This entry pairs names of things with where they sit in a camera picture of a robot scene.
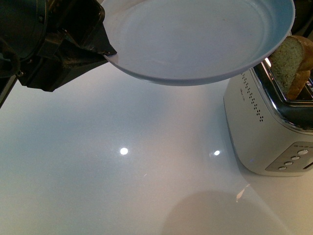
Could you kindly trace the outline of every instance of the white toaster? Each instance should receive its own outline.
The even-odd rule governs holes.
[[[268,60],[230,79],[224,106],[246,168],[268,176],[301,176],[313,168],[312,90],[308,82],[298,100],[287,100]]]

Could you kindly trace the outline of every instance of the plate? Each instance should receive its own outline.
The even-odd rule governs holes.
[[[292,0],[104,0],[104,27],[125,73],[174,86],[236,76],[289,34]]]

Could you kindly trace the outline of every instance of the chrome trim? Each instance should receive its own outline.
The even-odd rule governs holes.
[[[281,90],[279,89],[277,83],[275,82],[271,72],[269,71],[269,69],[267,68],[267,66],[265,65],[264,62],[261,62],[261,65],[266,73],[266,75],[268,76],[269,81],[271,82],[272,86],[275,89],[275,94],[276,96],[278,96],[280,98],[280,100],[284,100],[288,103],[290,103],[291,106],[295,106],[295,105],[301,105],[301,104],[306,104],[306,105],[310,105],[312,104],[312,108],[313,108],[313,102],[305,102],[305,101],[289,101],[285,98],[285,96],[283,95],[283,93],[281,92]],[[295,132],[301,133],[301,134],[308,134],[308,135],[313,135],[313,128],[307,128],[307,127],[302,127],[299,125],[296,125],[295,123],[292,123],[290,120],[286,119],[281,111],[277,108],[275,102],[273,101],[273,99],[271,98],[271,95],[268,92],[268,89],[264,86],[264,84],[262,84],[260,78],[258,77],[258,75],[256,74],[254,68],[250,69],[252,78],[257,86],[257,89],[260,92],[260,95],[265,103],[265,105],[267,106],[270,114],[276,119],[276,121],[278,121],[280,124],[282,124],[283,126],[285,126],[286,128],[293,130]]]

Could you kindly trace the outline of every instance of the toaster slot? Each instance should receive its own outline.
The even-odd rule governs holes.
[[[302,89],[301,93],[297,97],[297,100],[307,100],[312,101],[313,100],[313,80],[312,77],[309,78],[307,81],[307,84]]]

